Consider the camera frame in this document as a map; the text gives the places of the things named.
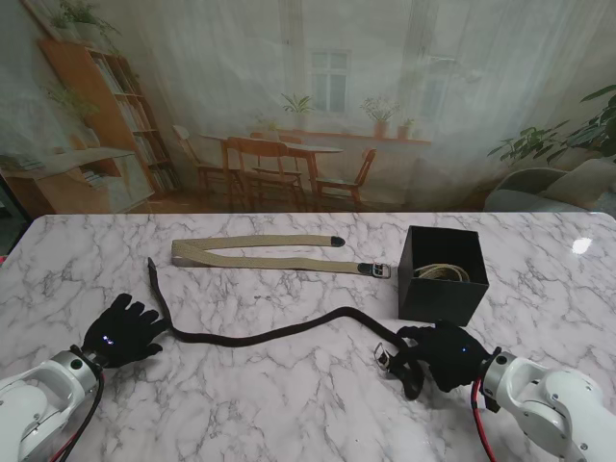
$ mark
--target black cable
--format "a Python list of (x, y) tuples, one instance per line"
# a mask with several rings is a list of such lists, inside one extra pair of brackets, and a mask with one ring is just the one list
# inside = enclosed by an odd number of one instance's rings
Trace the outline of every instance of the black cable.
[(97, 378), (98, 378), (98, 389), (96, 390), (96, 396), (94, 397), (94, 402), (92, 403), (92, 407), (90, 408), (90, 411), (86, 415), (86, 418), (82, 422), (77, 432), (75, 432), (75, 435), (73, 436), (72, 441), (64, 450), (64, 454), (62, 458), (60, 459), (60, 462), (65, 462), (65, 460), (68, 458), (71, 451), (73, 450), (73, 448), (79, 441), (79, 438), (84, 433), (84, 431), (86, 430), (86, 427), (92, 420), (92, 417), (94, 416), (94, 412), (96, 411), (98, 404), (100, 404), (100, 400), (103, 398), (103, 389), (105, 388), (105, 376), (102, 373), (99, 373)]

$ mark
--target bookshelf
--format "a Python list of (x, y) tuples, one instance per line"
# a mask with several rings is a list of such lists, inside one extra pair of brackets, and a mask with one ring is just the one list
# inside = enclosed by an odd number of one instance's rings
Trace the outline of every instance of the bookshelf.
[(180, 189), (152, 109), (128, 61), (76, 43), (42, 39), (38, 45), (60, 80), (98, 106), (99, 112), (87, 122), (101, 145), (137, 153), (155, 191), (153, 198)]

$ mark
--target beige belt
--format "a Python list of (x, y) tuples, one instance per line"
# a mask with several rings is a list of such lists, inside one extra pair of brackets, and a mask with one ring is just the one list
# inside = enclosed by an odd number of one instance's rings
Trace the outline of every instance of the beige belt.
[(382, 279), (391, 276), (387, 265), (378, 263), (329, 262), (312, 258), (225, 257), (208, 252), (217, 248), (270, 247), (279, 245), (318, 245), (342, 247), (345, 240), (337, 236), (236, 236), (233, 238), (180, 239), (171, 246), (176, 267), (252, 268), (259, 270), (311, 270), (363, 274)]

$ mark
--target printed backdrop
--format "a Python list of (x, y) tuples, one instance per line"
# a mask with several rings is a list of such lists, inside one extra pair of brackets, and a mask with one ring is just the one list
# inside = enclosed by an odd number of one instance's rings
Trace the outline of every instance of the printed backdrop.
[(593, 210), (616, 180), (615, 0), (0, 10), (0, 169), (33, 217)]

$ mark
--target open box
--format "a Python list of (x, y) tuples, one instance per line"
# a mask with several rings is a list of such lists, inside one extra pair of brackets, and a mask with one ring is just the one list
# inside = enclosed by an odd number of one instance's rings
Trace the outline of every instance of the open box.
[[(432, 264), (464, 269), (470, 282), (421, 279), (414, 271)], [(410, 226), (398, 267), (398, 317), (467, 325), (489, 282), (475, 231)]]

